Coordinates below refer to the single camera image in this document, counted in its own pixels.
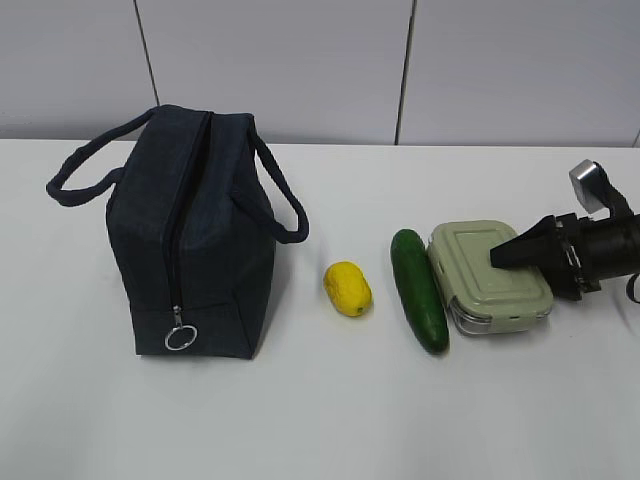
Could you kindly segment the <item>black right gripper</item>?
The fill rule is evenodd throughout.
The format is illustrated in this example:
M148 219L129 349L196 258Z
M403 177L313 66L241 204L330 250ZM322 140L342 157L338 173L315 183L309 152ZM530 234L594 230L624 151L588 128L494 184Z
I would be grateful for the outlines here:
M494 247L499 299L580 301L603 280L627 277L626 293L639 279L639 217L592 220L574 214L543 217L523 234Z

